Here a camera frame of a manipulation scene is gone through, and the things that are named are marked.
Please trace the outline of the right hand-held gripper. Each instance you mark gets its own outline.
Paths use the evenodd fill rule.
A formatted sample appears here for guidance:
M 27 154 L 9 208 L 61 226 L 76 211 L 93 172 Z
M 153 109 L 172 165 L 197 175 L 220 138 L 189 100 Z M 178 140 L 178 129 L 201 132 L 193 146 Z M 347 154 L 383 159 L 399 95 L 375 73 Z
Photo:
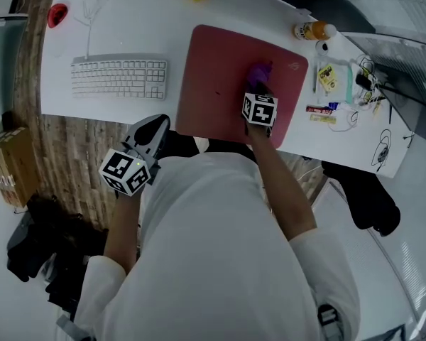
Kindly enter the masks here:
M 241 116 L 248 124 L 264 127 L 269 138 L 277 116 L 278 99 L 262 82 L 248 85 L 246 89 Z

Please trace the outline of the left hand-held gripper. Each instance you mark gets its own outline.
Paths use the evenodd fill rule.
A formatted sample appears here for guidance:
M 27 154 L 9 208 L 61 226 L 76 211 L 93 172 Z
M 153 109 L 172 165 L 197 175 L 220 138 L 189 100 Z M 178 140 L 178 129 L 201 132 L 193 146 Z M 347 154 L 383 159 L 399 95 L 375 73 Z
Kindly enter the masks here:
M 170 129 L 166 114 L 147 117 L 127 131 L 102 161 L 99 174 L 118 193 L 132 196 L 156 176 L 160 143 Z

